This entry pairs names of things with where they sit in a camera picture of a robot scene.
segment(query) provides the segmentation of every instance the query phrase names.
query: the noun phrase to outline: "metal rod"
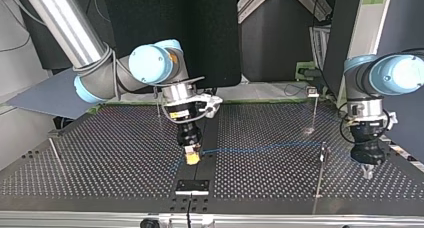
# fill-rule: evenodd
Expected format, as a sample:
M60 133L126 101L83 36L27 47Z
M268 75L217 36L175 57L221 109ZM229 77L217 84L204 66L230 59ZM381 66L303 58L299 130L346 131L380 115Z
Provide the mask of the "metal rod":
M53 139L52 139L52 138L49 138L49 142L50 142L50 146L51 146L51 147L52 147L52 149L53 149L54 156L55 156L57 159L59 159L59 160L60 160L60 156L59 156L59 153L57 152L57 149L56 149L56 146L55 146L55 144L54 144Z
M90 65L106 47L77 0L29 0L75 68Z

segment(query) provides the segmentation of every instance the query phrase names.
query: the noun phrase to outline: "white wall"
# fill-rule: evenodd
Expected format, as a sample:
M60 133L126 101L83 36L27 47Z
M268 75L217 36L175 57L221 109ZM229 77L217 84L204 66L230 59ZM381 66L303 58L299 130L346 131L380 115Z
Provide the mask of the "white wall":
M3 1L22 21L18 7L10 0ZM0 50L19 46L27 37L28 33L0 1ZM43 142L54 128L51 116L4 105L9 98L46 78L47 72L41 68L32 42L18 50L0 52L0 169Z

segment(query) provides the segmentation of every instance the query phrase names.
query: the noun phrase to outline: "black cable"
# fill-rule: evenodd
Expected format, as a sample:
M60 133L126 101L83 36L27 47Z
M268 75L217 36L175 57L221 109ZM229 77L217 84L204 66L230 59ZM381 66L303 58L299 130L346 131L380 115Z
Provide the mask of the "black cable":
M322 69L321 69L321 67L318 63L318 53L317 53L317 47L316 47L316 44L315 44L315 39L316 39L315 38L315 13L316 13L316 10L317 10L317 5L318 5L318 0L315 0L314 9L312 11L312 46L313 46L312 48L313 48L313 51L314 51L313 55L315 56L315 59L317 60L317 68L321 72L321 76L322 76L322 79L324 80L325 85L327 86L328 90L331 93L334 94L334 92L331 90L330 86L328 85L327 79L325 79L324 72L322 71Z
M405 52L412 52L412 51L421 51L421 52L424 52L424 48L411 48L411 49L403 50L402 52L405 53Z
M351 144L354 144L354 145L363 145L363 144L366 144L366 143L368 143L368 142L372 142L372 141L376 141L376 140L378 140L378 139L380 139L383 135L384 135L384 133L386 133L386 131L387 131L387 128L389 128L389 125L390 125L390 114L386 111L386 110L384 110L383 109L383 112L384 112L384 114L387 116L387 123L386 123L386 126L384 127L384 130L382 131L382 132L380 132L377 136L375 136L373 139L371 139L371 140L368 140L368 141L363 141L363 142L356 142L356 141L351 141L351 140L349 140L347 137L346 137L346 135L343 133L343 122L346 120L346 118L349 116L349 114L346 114L344 117L343 117L343 119L342 119L342 121L340 122L340 126L339 126L339 131L340 131L340 135L342 136L342 138L345 140L345 141L347 141L347 142L349 142L349 143L351 143Z
M294 94L289 94L289 93L287 93L287 88L288 87L290 87L290 86L292 86L292 87L294 87L294 88L297 88L297 89L299 89L296 93L294 93ZM295 95L298 95L300 92L302 92L303 90L305 90L306 89L306 87L308 87L307 85L305 86L305 87L299 87L299 86L295 86L295 85L292 85L292 84L287 84L286 85L286 87L284 87L284 90L283 90L283 92L284 92L284 95L285 96L295 96Z
M18 23L19 26L22 27L22 29L24 29L28 33L28 37L27 37L26 41L23 44L21 44L19 46L16 46L16 47L12 47L12 48L7 48L7 49L0 50L0 52L7 52L7 51L18 50L18 49L20 49L20 48L22 48L22 47L24 47L24 46L26 46L28 44L28 42L31 40L31 35L29 34L28 30L25 28L24 24L22 24L21 21L18 19L18 17L16 17L16 15L12 12L12 10L9 7L9 5L7 5L7 3L4 0L0 0L0 1L6 6L6 9L13 16L13 18L16 21L16 23Z
M88 14L88 10L90 9L90 5L91 5L91 2L92 2L93 0L88 0L88 4L87 4L87 7L85 8L85 14Z
M25 43L23 43L22 45L19 45L19 46L13 47L13 48L8 48L8 49L0 50L0 52L7 52L7 51L18 50L18 49L26 46L30 40L31 40L31 36L28 34L28 37L27 37Z
M342 108L347 105L347 102L343 103L339 108L337 108L337 117L342 119L343 117L340 116L340 111L342 111Z

